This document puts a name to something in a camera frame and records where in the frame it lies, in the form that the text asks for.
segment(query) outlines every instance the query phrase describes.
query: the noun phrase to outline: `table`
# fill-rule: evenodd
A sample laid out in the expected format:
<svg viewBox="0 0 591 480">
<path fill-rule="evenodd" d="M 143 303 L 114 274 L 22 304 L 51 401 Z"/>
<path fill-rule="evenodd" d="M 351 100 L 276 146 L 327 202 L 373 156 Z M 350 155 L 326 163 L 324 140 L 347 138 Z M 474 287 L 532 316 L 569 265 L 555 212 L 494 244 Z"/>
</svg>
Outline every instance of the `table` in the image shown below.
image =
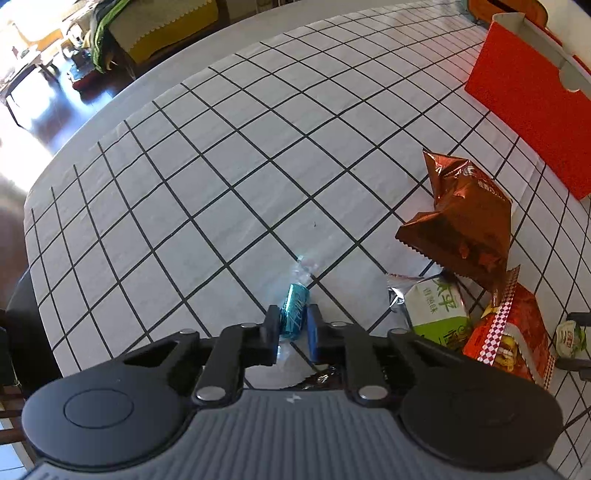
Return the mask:
<svg viewBox="0 0 591 480">
<path fill-rule="evenodd" d="M 509 266 L 550 333 L 565 311 L 589 311 L 589 199 L 463 90 L 485 34 L 443 0 L 317 21 L 217 61 L 54 161 L 30 192 L 25 238 L 64 374 L 184 327 L 260 322 L 301 255 L 325 318 L 384 335 L 397 326 L 384 274 L 438 271 L 394 239 L 432 208 L 423 147 L 472 158 L 513 197 Z M 487 295 L 462 283 L 478 317 Z M 306 352 L 305 336 L 282 345 L 248 385 L 302 380 Z M 591 404 L 571 374 L 551 391 L 565 418 Z M 567 433 L 550 461 L 576 475 L 590 418 Z"/>
<path fill-rule="evenodd" d="M 12 108 L 8 104 L 8 97 L 12 97 L 12 91 L 37 67 L 43 70 L 46 75 L 49 75 L 52 79 L 55 79 L 54 74 L 45 65 L 43 65 L 41 52 L 38 51 L 35 46 L 33 46 L 23 58 L 17 59 L 14 70 L 15 73 L 12 78 L 7 80 L 6 83 L 0 85 L 0 103 L 6 106 L 10 116 L 19 127 L 21 124 L 18 123 Z"/>
</svg>

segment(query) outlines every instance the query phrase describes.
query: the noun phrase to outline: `black circular pad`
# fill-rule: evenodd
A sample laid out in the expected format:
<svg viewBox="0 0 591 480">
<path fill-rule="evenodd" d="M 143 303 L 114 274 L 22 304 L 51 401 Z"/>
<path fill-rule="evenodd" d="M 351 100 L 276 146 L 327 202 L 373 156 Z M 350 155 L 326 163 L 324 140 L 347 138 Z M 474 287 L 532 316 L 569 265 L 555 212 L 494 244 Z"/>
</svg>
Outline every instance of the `black circular pad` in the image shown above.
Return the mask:
<svg viewBox="0 0 591 480">
<path fill-rule="evenodd" d="M 545 460 L 562 428 L 560 407 L 534 383 L 488 368 L 487 375 L 429 369 L 402 401 L 408 433 L 471 469 L 507 471 Z"/>
<path fill-rule="evenodd" d="M 133 410 L 133 402 L 124 393 L 107 388 L 95 388 L 78 393 L 68 400 L 64 414 L 79 427 L 106 429 L 125 421 Z"/>
<path fill-rule="evenodd" d="M 25 434 L 65 466 L 109 469 L 146 458 L 186 416 L 182 399 L 151 370 L 103 364 L 46 385 L 25 404 Z"/>
</svg>

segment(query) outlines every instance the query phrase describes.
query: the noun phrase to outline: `bronze foil bag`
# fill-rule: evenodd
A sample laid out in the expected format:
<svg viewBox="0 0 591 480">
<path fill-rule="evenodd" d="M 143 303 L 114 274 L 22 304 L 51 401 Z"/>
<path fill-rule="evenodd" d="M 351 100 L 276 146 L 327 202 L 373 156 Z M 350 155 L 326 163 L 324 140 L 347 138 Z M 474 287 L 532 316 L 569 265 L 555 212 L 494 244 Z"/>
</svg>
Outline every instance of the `bronze foil bag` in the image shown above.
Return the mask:
<svg viewBox="0 0 591 480">
<path fill-rule="evenodd" d="M 423 150 L 434 212 L 419 212 L 396 238 L 501 301 L 511 241 L 511 201 L 465 158 Z"/>
</svg>

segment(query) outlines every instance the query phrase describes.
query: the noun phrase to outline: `red box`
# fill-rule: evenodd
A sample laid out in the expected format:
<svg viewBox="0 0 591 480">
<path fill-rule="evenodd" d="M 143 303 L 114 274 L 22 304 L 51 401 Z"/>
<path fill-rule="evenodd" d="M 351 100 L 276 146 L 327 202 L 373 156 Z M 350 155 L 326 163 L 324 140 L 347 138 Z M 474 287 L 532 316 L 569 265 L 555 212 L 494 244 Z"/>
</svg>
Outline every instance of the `red box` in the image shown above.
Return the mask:
<svg viewBox="0 0 591 480">
<path fill-rule="evenodd" d="M 591 75 L 552 36 L 523 14 L 495 15 L 466 91 L 523 138 L 577 200 L 591 193 Z"/>
</svg>

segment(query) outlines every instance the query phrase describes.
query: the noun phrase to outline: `yellow blanket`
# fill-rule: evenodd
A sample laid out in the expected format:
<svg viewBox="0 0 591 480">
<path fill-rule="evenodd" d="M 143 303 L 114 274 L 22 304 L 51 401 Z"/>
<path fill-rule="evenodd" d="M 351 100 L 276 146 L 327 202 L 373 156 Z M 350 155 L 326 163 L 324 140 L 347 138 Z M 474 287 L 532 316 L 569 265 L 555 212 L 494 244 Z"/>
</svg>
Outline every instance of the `yellow blanket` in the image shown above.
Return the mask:
<svg viewBox="0 0 591 480">
<path fill-rule="evenodd" d="M 213 0 L 134 0 L 110 24 L 109 31 L 136 63 L 214 23 Z"/>
</svg>

